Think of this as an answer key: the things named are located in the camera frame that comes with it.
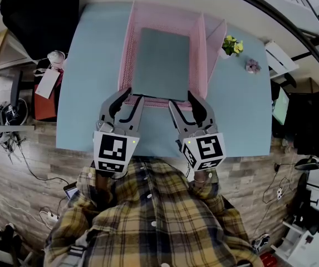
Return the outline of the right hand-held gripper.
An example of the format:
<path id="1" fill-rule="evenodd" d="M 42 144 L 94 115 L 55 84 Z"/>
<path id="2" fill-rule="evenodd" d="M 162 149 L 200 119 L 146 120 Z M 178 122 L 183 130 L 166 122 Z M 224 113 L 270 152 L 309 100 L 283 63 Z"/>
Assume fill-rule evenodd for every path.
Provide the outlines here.
<path id="1" fill-rule="evenodd" d="M 223 134 L 213 124 L 214 113 L 205 99 L 188 91 L 188 101 L 195 122 L 187 121 L 176 102 L 169 101 L 169 112 L 179 132 L 179 150 L 194 171 L 215 168 L 226 158 Z"/>

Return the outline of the grey-blue folder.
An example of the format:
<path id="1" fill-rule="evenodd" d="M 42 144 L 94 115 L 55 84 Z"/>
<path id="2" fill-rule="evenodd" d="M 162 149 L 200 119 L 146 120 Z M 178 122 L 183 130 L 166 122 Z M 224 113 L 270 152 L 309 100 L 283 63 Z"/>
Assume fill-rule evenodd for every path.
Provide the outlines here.
<path id="1" fill-rule="evenodd" d="M 189 90 L 188 36 L 143 28 L 132 78 L 132 93 L 186 101 Z"/>

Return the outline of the pink mesh letter tray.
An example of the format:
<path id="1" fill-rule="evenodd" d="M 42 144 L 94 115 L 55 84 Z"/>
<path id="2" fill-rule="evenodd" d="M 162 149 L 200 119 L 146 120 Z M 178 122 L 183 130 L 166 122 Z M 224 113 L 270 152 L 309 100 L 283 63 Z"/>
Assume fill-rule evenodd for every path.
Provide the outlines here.
<path id="1" fill-rule="evenodd" d="M 202 12 L 193 12 L 160 4 L 134 2 L 130 12 L 122 52 L 118 81 L 118 88 L 120 90 L 131 87 L 140 34 L 143 28 L 151 28 L 189 37 L 188 91 L 206 98 L 208 83 L 227 33 L 226 21 Z M 126 104 L 134 105 L 136 96 L 136 94 L 132 93 L 132 96 L 127 99 Z M 169 100 L 144 97 L 145 106 L 147 107 L 166 108 L 168 106 Z M 182 110 L 190 111 L 192 109 L 188 100 L 176 102 Z"/>

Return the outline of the person's left forearm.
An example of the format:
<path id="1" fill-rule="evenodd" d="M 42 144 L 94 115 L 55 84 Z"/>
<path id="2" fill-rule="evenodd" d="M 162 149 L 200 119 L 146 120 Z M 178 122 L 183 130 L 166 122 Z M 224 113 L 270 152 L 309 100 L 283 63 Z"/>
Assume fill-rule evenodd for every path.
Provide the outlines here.
<path id="1" fill-rule="evenodd" d="M 97 192 L 109 199 L 111 196 L 109 183 L 111 182 L 112 177 L 114 176 L 113 172 L 95 170 L 96 171 L 96 190 Z"/>

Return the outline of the person's right forearm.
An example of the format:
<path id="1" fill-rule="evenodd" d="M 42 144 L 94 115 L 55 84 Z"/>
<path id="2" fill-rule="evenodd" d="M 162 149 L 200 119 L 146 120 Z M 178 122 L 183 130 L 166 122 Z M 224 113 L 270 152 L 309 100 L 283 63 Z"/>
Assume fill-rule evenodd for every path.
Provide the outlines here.
<path id="1" fill-rule="evenodd" d="M 194 172 L 194 185 L 203 186 L 207 181 L 209 181 L 214 174 L 213 169 L 200 170 Z"/>

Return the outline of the red cabinet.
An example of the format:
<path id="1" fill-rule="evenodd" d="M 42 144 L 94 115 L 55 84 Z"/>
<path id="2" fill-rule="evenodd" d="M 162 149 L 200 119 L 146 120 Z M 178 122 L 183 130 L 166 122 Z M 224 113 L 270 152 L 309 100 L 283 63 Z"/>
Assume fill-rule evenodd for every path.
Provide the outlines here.
<path id="1" fill-rule="evenodd" d="M 34 93 L 32 95 L 33 117 L 37 121 L 56 122 L 62 75 L 59 76 L 49 98 L 36 94 L 40 81 L 41 77 L 35 77 Z"/>

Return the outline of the small purple potted succulent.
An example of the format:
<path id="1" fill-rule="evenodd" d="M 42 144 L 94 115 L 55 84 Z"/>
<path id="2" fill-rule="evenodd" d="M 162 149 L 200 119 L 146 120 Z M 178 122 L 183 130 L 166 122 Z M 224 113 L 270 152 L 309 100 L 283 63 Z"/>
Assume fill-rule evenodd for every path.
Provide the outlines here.
<path id="1" fill-rule="evenodd" d="M 252 74 L 260 73 L 261 66 L 256 60 L 248 59 L 246 60 L 246 71 Z"/>

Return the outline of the yellow flower potted plant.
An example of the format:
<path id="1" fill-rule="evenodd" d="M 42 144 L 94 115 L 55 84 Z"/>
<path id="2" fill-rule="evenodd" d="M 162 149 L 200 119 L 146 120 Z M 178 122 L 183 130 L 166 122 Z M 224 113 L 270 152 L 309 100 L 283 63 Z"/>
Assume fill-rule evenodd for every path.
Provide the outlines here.
<path id="1" fill-rule="evenodd" d="M 227 56 L 239 56 L 244 51 L 243 41 L 238 42 L 236 38 L 227 35 L 222 44 L 223 52 Z"/>

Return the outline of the smartphone with lit screen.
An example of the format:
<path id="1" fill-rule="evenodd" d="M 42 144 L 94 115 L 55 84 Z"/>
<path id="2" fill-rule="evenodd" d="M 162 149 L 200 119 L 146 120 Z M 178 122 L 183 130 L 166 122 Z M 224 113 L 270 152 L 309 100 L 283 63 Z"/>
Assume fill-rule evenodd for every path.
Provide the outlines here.
<path id="1" fill-rule="evenodd" d="M 63 187 L 63 190 L 66 194 L 68 200 L 72 198 L 72 196 L 78 191 L 77 182 L 73 182 Z"/>

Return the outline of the white table leg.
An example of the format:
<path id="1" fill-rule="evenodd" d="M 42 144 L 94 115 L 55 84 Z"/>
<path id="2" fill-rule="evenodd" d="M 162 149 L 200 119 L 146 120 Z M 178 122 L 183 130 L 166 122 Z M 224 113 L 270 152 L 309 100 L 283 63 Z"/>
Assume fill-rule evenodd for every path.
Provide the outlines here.
<path id="1" fill-rule="evenodd" d="M 21 132 L 21 131 L 34 131 L 35 125 L 18 125 L 6 126 L 0 125 L 0 132 Z"/>

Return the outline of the black round device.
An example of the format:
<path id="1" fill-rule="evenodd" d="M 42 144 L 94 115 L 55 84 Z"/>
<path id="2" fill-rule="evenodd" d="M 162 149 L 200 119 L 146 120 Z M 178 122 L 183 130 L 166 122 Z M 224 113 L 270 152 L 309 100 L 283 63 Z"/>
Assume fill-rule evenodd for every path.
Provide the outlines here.
<path id="1" fill-rule="evenodd" d="M 16 106 L 10 103 L 2 103 L 0 105 L 0 126 L 20 126 L 23 125 L 28 118 L 27 102 L 19 98 Z M 0 132 L 0 144 L 8 142 L 13 132 Z"/>

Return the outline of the yellow plaid shirt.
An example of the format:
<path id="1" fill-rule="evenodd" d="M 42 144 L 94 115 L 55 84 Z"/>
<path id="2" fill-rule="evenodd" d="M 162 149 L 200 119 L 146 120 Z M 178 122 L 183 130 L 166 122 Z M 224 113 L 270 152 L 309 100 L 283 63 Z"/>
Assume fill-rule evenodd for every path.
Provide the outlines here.
<path id="1" fill-rule="evenodd" d="M 44 267 L 263 267 L 239 211 L 155 157 L 134 157 L 109 199 L 84 167 L 45 243 Z"/>

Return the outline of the black draped jacket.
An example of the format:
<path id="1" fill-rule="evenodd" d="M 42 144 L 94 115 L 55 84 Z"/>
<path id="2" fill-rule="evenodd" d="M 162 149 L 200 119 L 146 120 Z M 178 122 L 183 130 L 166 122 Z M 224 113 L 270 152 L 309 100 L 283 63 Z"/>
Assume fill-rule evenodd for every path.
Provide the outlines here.
<path id="1" fill-rule="evenodd" d="M 299 155 L 319 157 L 319 92 L 289 95 L 284 138 Z"/>

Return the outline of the black white sneaker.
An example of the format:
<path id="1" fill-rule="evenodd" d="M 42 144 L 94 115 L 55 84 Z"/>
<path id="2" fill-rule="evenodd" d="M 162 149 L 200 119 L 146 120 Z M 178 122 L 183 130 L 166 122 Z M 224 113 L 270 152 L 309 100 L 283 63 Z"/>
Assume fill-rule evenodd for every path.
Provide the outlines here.
<path id="1" fill-rule="evenodd" d="M 262 234 L 260 237 L 252 241 L 252 247 L 255 252 L 260 252 L 260 250 L 269 242 L 270 235 L 268 233 Z"/>

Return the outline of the white low shelf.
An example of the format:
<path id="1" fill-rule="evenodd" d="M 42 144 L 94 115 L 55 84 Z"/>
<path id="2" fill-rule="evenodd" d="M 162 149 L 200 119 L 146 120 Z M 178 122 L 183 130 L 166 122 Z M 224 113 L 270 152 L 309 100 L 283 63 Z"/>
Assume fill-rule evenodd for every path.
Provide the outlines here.
<path id="1" fill-rule="evenodd" d="M 282 225 L 287 228 L 287 234 L 282 238 L 280 246 L 271 245 L 271 249 L 279 258 L 293 267 L 307 266 L 306 260 L 300 259 L 299 254 L 306 250 L 306 247 L 312 242 L 313 236 L 308 230 L 295 224 L 282 221 Z"/>

